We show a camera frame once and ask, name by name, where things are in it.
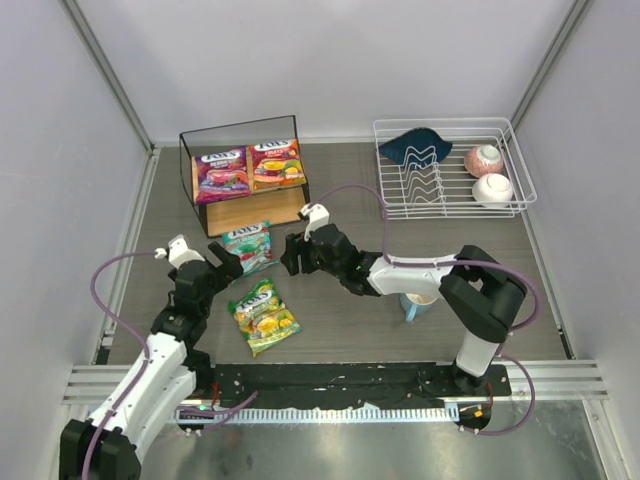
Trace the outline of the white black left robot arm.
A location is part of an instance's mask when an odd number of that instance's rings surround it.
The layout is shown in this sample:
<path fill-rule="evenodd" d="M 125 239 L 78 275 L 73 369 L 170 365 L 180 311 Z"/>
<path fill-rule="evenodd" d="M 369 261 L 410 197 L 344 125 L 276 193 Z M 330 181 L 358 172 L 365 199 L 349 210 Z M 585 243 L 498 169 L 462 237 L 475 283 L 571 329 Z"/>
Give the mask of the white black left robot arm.
<path fill-rule="evenodd" d="M 149 446 L 164 422 L 211 377 L 210 357 L 195 346 L 207 328 L 216 294 L 240 278 L 238 256 L 218 242 L 214 265 L 184 236 L 153 255 L 169 262 L 173 288 L 125 377 L 85 420 L 70 420 L 60 437 L 61 479 L 138 479 Z"/>

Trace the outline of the teal Fox's blossom candy bag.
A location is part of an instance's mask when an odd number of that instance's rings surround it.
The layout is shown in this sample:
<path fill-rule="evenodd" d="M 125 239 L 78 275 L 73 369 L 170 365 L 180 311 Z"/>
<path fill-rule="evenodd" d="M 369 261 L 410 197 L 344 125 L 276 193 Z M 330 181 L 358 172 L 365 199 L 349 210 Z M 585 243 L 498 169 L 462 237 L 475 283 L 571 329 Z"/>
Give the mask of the teal Fox's blossom candy bag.
<path fill-rule="evenodd" d="M 269 221 L 261 221 L 222 235 L 225 250 L 239 257 L 244 276 L 277 263 L 273 254 L 270 227 Z"/>

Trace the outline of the green Fox's spring tea bag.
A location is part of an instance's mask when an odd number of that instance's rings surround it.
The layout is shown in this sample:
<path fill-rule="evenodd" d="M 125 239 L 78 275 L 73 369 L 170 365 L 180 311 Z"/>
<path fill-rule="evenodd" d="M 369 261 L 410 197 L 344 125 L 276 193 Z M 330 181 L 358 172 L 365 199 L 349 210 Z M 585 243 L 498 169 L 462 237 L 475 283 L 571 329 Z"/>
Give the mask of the green Fox's spring tea bag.
<path fill-rule="evenodd" d="M 253 357 L 302 329 L 270 277 L 260 280 L 240 300 L 230 301 L 228 311 Z"/>

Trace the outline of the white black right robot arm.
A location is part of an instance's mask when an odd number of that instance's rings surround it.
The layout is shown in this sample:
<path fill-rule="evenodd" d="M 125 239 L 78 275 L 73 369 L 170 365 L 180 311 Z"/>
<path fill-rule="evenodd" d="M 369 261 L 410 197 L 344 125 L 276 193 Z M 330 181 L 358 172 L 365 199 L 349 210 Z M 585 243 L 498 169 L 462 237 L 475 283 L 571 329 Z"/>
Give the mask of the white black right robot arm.
<path fill-rule="evenodd" d="M 411 262 L 360 250 L 334 224 L 287 235 L 280 262 L 291 276 L 323 271 L 358 296 L 420 295 L 447 303 L 466 329 L 451 367 L 454 385 L 465 393 L 486 383 L 528 293 L 514 271 L 476 246 Z"/>

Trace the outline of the orange Fox's fruits candy bag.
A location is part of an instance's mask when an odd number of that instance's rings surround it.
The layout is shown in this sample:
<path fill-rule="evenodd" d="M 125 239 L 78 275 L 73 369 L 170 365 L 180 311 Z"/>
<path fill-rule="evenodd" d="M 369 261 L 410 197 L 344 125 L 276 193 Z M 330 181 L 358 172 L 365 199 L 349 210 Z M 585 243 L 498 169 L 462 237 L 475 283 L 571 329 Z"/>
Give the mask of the orange Fox's fruits candy bag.
<path fill-rule="evenodd" d="M 253 188 L 267 190 L 306 182 L 297 139 L 274 140 L 248 147 Z"/>

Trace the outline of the purple Fox's berries candy bag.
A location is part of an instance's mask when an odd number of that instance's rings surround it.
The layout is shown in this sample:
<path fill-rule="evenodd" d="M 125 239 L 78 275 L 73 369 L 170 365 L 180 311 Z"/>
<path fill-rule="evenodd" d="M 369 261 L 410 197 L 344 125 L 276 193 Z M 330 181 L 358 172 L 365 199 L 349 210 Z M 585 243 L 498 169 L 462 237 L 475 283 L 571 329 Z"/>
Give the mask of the purple Fox's berries candy bag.
<path fill-rule="evenodd" d="M 198 205 L 248 196 L 251 193 L 245 147 L 193 157 Z"/>

